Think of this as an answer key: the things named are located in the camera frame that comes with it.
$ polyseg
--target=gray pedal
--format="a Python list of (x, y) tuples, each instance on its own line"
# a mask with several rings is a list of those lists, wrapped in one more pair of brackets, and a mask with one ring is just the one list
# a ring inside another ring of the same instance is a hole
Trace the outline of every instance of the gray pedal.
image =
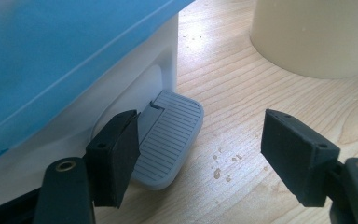
[(162, 91), (138, 118), (141, 156), (132, 178), (149, 189), (168, 187), (184, 164), (202, 119), (199, 103)]

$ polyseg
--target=brown spot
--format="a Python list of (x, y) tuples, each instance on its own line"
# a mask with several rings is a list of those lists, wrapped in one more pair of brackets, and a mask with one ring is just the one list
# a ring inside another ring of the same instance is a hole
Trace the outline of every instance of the brown spot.
[(213, 176), (214, 176), (215, 179), (220, 178), (220, 169), (219, 169), (219, 168), (217, 168), (217, 169), (214, 171)]

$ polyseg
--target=blue plastic surface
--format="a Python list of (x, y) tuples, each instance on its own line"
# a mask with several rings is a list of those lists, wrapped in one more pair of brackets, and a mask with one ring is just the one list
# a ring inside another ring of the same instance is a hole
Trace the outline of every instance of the blue plastic surface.
[(0, 1), (0, 153), (43, 128), (190, 2)]

